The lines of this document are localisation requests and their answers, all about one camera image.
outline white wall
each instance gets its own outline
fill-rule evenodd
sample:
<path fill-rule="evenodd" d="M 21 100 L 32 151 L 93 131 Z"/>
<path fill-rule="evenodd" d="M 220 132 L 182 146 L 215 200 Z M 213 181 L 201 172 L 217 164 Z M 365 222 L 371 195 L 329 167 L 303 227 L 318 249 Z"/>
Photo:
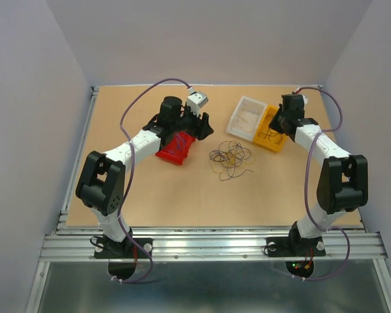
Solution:
<path fill-rule="evenodd" d="M 370 0 L 47 0 L 92 85 L 323 83 Z"/>
<path fill-rule="evenodd" d="M 89 102 L 44 0 L 0 1 L 0 312 L 24 312 Z"/>
<path fill-rule="evenodd" d="M 365 225 L 380 231 L 391 274 L 391 0 L 374 0 L 326 83 L 343 106 L 336 138 L 369 162 Z M 337 112 L 327 102 L 329 115 Z"/>

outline yellow bin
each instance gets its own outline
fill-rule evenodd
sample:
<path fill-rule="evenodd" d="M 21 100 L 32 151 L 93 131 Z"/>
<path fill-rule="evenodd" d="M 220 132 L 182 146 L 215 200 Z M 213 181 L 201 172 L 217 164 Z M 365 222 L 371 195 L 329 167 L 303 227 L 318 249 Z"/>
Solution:
<path fill-rule="evenodd" d="M 268 105 L 267 110 L 262 116 L 259 127 L 256 130 L 255 136 L 253 137 L 253 142 L 272 151 L 280 152 L 288 137 L 269 128 L 269 123 L 272 121 L 272 118 L 277 111 L 278 108 Z"/>

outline metal frame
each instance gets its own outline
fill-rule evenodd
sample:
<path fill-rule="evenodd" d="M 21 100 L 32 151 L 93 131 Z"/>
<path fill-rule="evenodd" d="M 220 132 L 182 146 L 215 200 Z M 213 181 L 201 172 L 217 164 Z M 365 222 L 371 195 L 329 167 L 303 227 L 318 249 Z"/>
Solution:
<path fill-rule="evenodd" d="M 38 312 L 51 262 L 107 262 L 107 260 L 93 258 L 94 247 L 89 242 L 90 236 L 102 234 L 99 227 L 68 227 L 65 224 L 98 90 L 98 87 L 93 87 L 90 108 L 59 223 L 54 233 L 44 239 L 26 313 Z M 384 260 L 387 255 L 381 236 L 378 233 L 367 233 L 363 226 L 349 226 L 345 227 L 345 230 L 351 240 L 350 258 L 373 260 L 388 309 L 391 311 L 391 277 Z M 152 237 L 154 239 L 152 255 L 155 262 L 284 261 L 286 258 L 269 258 L 263 254 L 263 249 L 267 243 L 267 237 L 286 236 L 288 231 L 288 227 L 261 226 L 214 229 L 148 227 L 134 228 L 134 237 Z M 346 246 L 341 233 L 326 234 L 323 236 L 323 241 L 327 256 L 324 258 L 316 257 L 316 260 L 344 259 Z"/>

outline tangled wire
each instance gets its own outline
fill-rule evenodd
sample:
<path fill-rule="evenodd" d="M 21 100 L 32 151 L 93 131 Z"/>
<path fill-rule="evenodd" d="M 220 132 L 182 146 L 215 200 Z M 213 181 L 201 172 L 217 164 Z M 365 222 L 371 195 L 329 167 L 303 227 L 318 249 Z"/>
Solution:
<path fill-rule="evenodd" d="M 227 151 L 222 150 L 222 146 L 227 145 Z M 235 140 L 222 142 L 217 150 L 213 150 L 210 152 L 210 160 L 212 161 L 212 169 L 215 173 L 219 174 L 219 179 L 221 181 L 228 181 L 232 178 L 240 177 L 247 171 L 253 173 L 252 170 L 244 170 L 242 173 L 236 174 L 236 168 L 245 164 L 250 164 L 245 161 L 250 159 L 252 156 L 252 152 L 248 148 L 242 147 L 240 142 L 236 142 Z M 225 168 L 225 173 L 227 175 L 226 178 L 222 177 L 222 171 L 215 171 L 213 168 L 213 164 L 217 163 L 222 165 Z"/>

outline gray floor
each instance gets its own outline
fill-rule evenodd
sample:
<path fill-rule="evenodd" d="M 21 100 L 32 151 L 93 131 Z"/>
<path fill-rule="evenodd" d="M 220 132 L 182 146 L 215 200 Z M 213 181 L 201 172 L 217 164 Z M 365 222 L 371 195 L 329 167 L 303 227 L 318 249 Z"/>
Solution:
<path fill-rule="evenodd" d="M 339 261 L 316 262 L 313 276 Z M 39 312 L 388 312 L 371 260 L 340 276 L 301 282 L 271 262 L 156 264 L 148 283 L 111 282 L 106 263 L 53 263 Z"/>

